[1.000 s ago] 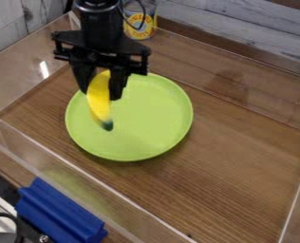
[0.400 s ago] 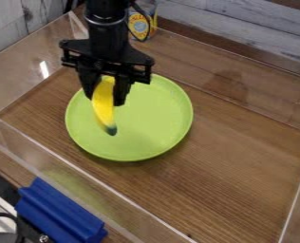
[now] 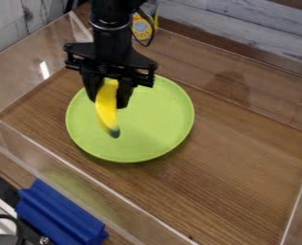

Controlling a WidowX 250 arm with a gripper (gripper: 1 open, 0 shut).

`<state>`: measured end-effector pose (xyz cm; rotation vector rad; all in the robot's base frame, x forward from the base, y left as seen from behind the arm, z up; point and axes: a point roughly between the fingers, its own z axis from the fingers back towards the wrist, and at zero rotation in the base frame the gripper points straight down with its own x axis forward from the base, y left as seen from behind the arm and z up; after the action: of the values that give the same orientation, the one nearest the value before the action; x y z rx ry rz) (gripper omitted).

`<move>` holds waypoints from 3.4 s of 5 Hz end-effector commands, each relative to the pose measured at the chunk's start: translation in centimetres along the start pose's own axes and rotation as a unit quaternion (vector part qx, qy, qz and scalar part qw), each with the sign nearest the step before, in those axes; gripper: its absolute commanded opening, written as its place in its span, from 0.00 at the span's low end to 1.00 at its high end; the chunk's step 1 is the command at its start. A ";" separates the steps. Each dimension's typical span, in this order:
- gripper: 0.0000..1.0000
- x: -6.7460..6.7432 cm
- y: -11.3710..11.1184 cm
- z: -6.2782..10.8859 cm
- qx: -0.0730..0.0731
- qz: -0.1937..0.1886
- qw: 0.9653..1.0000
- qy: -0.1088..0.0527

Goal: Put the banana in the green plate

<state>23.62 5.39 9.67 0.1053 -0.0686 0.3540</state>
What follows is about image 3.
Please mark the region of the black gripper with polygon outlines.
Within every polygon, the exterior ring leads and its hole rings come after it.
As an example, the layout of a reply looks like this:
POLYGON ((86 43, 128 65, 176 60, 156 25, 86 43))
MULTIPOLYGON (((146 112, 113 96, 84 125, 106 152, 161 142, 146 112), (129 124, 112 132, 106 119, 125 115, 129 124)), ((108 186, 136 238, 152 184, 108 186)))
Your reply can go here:
POLYGON ((117 109, 128 106, 134 87, 153 86, 157 63, 133 48, 130 25, 117 28, 94 26, 90 42, 69 42, 62 49, 65 67, 78 71, 90 101, 96 100, 105 78, 118 80, 117 109))

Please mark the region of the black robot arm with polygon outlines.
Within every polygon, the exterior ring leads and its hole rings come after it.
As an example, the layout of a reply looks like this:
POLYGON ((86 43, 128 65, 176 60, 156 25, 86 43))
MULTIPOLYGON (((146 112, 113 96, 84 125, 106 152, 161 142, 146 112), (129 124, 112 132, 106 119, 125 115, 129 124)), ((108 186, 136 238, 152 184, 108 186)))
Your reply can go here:
POLYGON ((94 101, 106 78, 118 82, 116 108, 128 106, 134 88, 153 87, 157 62, 133 47, 133 13, 150 18, 140 6, 146 0, 90 0, 90 42, 65 43, 65 67, 78 71, 88 99, 94 101))

